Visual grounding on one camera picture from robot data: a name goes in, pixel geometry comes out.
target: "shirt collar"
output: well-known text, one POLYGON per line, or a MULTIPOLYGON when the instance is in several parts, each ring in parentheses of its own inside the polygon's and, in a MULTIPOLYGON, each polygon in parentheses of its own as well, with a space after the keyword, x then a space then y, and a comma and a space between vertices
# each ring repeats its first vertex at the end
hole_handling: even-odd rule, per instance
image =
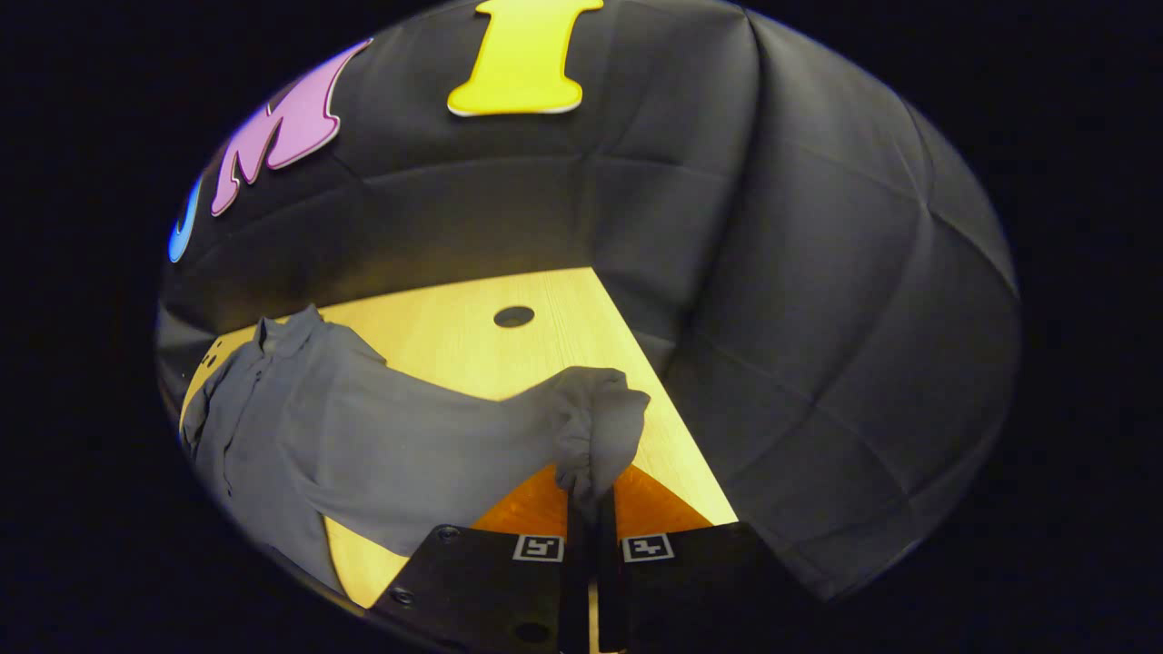
POLYGON ((286 324, 283 325, 270 318, 259 319, 251 342, 258 346, 258 349, 265 356, 291 356, 299 351, 299 348, 307 342, 311 333, 315 327, 322 325, 322 322, 323 317, 319 314, 319 310, 312 304, 307 308, 287 318, 286 324))

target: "wooden table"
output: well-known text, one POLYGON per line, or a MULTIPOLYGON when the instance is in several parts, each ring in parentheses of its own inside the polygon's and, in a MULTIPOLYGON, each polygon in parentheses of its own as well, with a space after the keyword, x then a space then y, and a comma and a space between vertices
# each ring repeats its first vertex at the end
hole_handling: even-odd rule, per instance
MULTIPOLYGON (((615 484, 619 538, 736 521, 698 446, 592 269, 431 286, 319 312, 329 322, 351 327, 390 367, 484 399, 515 396, 571 365, 622 370, 629 388, 649 394, 650 404, 637 455, 615 484), (519 327, 497 326, 493 317, 511 306, 529 307, 535 315, 519 327)), ((223 334, 221 346, 212 346, 217 358, 198 369, 183 415, 193 391, 230 351, 252 337, 254 329, 250 326, 223 334)), ((552 485, 551 471, 538 472, 472 526, 565 535, 565 493, 552 485)), ((324 523, 344 591, 357 604, 371 606, 407 559, 329 518, 324 523)), ((592 633, 595 623, 591 620, 592 633)), ((595 637, 591 648, 597 652, 595 637)))

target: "pink letter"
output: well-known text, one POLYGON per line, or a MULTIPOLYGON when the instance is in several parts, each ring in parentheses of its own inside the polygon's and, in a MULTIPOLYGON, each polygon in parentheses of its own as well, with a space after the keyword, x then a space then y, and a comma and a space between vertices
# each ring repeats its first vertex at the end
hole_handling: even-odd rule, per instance
POLYGON ((331 115, 331 92, 343 66, 371 40, 340 52, 295 84, 279 106, 271 111, 270 104, 258 111, 235 133, 222 156, 219 170, 217 191, 211 201, 211 214, 222 215, 238 197, 238 178, 234 176, 235 161, 242 169, 247 184, 254 184, 262 168, 263 155, 271 136, 278 130, 278 138, 271 148, 266 165, 280 169, 290 165, 326 145, 340 133, 340 119, 331 115))

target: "yellow letter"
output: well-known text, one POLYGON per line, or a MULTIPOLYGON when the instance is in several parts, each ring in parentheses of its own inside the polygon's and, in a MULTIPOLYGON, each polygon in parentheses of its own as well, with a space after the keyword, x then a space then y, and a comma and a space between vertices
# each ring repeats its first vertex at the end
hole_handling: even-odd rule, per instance
POLYGON ((477 10, 488 27, 469 81, 448 97, 459 116, 559 114, 582 104, 582 86, 565 77, 565 55, 578 14, 601 0, 487 0, 477 10))

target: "screw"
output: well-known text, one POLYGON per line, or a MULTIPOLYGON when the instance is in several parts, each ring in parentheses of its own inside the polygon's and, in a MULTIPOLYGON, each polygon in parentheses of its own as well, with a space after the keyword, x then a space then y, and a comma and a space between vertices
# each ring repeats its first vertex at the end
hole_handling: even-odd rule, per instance
POLYGON ((461 535, 461 529, 444 526, 436 531, 436 535, 444 542, 452 542, 456 540, 456 536, 461 535))
POLYGON ((399 602, 400 604, 404 604, 405 606, 412 604, 415 600, 415 596, 404 590, 402 588, 393 588, 388 592, 391 593, 392 599, 399 602))

